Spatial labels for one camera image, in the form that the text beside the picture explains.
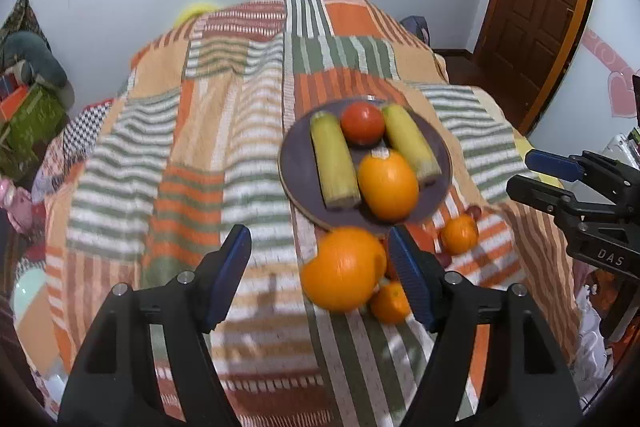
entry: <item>pink toy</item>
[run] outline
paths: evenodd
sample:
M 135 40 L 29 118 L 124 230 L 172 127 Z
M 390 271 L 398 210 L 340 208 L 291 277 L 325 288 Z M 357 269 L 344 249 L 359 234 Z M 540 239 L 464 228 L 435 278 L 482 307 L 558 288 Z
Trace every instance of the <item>pink toy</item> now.
M 9 221 L 18 233 L 27 234 L 33 226 L 31 195 L 16 187 L 9 178 L 0 180 L 0 208 L 4 208 Z

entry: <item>blanket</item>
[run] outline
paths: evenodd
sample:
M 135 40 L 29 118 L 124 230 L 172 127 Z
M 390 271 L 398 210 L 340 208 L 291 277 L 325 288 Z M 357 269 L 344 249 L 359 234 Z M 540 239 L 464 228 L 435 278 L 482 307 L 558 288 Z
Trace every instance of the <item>blanket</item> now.
M 235 223 L 253 250 L 227 320 L 207 336 L 245 426 L 399 425 L 434 336 L 410 316 L 330 314 L 305 298 L 300 266 L 324 233 L 284 193 L 282 138 L 309 110 L 372 94 L 411 107 L 444 138 L 453 181 L 437 228 L 482 207 L 480 241 L 455 269 L 474 283 L 524 282 L 570 360 L 579 324 L 566 243 L 548 216 L 508 200 L 510 176 L 535 176 L 475 92 L 447 84 L 444 61 L 366 0 L 259 0 L 193 18 L 132 60 L 113 101 L 58 142 L 48 193 L 47 291 L 67 371 L 117 282 L 166 283 L 215 251 Z M 459 417 L 475 410 L 488 331 L 479 328 Z M 183 418 L 161 328 L 152 330 L 165 410 Z

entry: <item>door panel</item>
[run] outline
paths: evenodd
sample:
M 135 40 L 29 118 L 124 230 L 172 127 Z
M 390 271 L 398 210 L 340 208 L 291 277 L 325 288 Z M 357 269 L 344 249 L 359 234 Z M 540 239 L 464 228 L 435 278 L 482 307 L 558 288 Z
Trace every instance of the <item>door panel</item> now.
M 550 72 L 567 38 L 572 21 L 584 13 L 578 0 L 497 0 L 482 29 L 476 60 L 513 103 L 511 119 L 519 126 L 541 90 L 548 91 Z

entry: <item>pink heart decoration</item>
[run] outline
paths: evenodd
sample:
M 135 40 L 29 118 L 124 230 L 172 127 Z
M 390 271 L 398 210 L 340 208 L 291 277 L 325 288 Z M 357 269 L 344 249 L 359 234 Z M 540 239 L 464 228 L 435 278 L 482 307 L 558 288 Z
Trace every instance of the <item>pink heart decoration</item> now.
M 627 83 L 622 73 L 614 71 L 609 75 L 609 100 L 611 116 L 619 118 L 636 117 L 636 99 L 633 87 Z

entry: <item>brown floor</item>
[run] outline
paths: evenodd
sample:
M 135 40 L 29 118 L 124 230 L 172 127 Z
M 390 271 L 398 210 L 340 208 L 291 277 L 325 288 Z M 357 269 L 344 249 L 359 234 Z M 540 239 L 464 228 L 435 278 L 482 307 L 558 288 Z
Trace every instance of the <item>brown floor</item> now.
M 517 127 L 522 119 L 522 112 L 516 109 L 516 102 L 508 93 L 498 89 L 491 79 L 473 62 L 466 57 L 445 56 L 449 82 L 458 86 L 478 86 L 489 93 L 500 106 L 507 120 Z

